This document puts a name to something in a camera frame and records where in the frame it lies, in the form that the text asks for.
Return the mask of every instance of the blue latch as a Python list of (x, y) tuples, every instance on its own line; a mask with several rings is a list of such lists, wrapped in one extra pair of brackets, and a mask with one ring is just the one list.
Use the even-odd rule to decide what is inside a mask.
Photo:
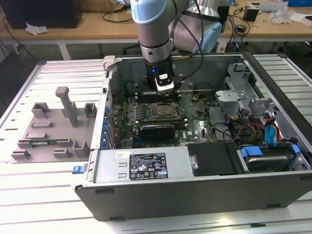
[(274, 142), (274, 136), (275, 136), (275, 128), (272, 126), (267, 126), (265, 128), (265, 135), (264, 135), (265, 143), (276, 146), (277, 144)]
[(296, 155), (298, 155), (300, 153), (300, 149), (297, 145), (292, 145), (292, 150), (294, 151), (294, 153)]
[(83, 174), (83, 166), (75, 166), (72, 170), (72, 174)]
[(240, 150), (243, 157), (262, 156), (259, 146), (247, 146)]

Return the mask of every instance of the small device on desk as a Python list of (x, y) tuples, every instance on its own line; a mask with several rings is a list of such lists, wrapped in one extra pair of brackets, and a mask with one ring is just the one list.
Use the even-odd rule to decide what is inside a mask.
[(287, 7), (288, 2), (286, 1), (262, 1), (262, 2), (249, 2), (253, 7), (257, 7), (262, 12), (273, 12), (278, 11), (284, 7)]
[(252, 21), (253, 22), (257, 18), (258, 13), (259, 13), (258, 8), (246, 7), (243, 18), (245, 21)]

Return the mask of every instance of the power supply label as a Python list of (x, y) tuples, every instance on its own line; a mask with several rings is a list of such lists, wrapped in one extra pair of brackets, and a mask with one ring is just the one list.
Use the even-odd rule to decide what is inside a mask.
[(168, 178), (165, 153), (130, 155), (131, 180)]

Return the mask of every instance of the desk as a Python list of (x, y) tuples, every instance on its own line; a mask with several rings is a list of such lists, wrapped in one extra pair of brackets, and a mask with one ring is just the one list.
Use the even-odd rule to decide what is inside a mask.
[[(247, 0), (238, 0), (239, 6), (230, 7), (230, 13), (239, 7), (246, 5)], [(312, 7), (292, 7), (298, 13), (310, 14)], [(250, 42), (277, 42), (277, 41), (311, 41), (312, 27), (307, 27), (299, 22), (291, 24), (271, 24), (268, 20), (269, 14), (261, 13), (255, 22), (250, 22), (250, 32), (244, 41)], [(4, 28), (0, 18), (0, 39), (7, 45), (14, 45), (17, 42), (12, 39)], [(129, 13), (114, 13), (113, 20), (125, 20), (130, 17)], [(103, 21), (98, 13), (83, 13), (82, 21), (77, 28), (62, 29), (49, 28), (46, 34), (34, 36), (24, 29), (13, 30), (12, 34), (22, 44), (57, 44), (64, 60), (70, 60), (68, 44), (91, 44), (91, 43), (135, 43), (137, 42), (137, 30), (134, 23), (117, 24)], [(225, 31), (221, 34), (218, 42), (217, 52), (224, 52), (232, 34), (231, 25), (228, 22)]]

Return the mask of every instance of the black box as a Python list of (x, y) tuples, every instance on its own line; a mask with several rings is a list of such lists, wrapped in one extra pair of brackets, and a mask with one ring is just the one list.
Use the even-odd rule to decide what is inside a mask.
[(82, 18), (80, 0), (0, 0), (13, 29), (34, 26), (76, 28)]
[(245, 21), (255, 21), (255, 19), (257, 18), (258, 12), (259, 12), (259, 9), (246, 7), (243, 18)]
[(218, 6), (218, 13), (220, 15), (219, 22), (222, 24), (221, 32), (224, 32), (226, 19), (229, 14), (230, 5), (226, 0), (220, 0), (219, 6)]

